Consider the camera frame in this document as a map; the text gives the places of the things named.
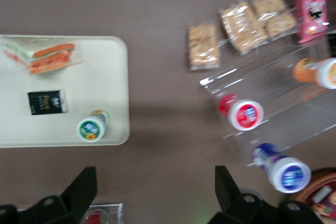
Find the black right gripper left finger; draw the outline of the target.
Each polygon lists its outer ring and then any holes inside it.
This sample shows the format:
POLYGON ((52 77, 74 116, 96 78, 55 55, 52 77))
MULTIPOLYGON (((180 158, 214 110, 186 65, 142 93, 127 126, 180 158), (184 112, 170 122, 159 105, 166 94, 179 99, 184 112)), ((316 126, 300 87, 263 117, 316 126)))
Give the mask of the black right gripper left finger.
POLYGON ((19 223, 79 223, 97 195, 95 167, 86 167, 60 194, 19 212, 19 223))

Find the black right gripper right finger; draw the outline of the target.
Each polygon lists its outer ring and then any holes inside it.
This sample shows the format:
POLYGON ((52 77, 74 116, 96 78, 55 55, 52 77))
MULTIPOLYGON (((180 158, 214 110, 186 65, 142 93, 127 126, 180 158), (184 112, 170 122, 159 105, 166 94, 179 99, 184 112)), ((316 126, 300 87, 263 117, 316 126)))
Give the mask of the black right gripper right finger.
POLYGON ((278 209, 252 191, 241 191, 226 166, 215 167, 215 194, 221 211, 209 223, 278 223, 278 209))

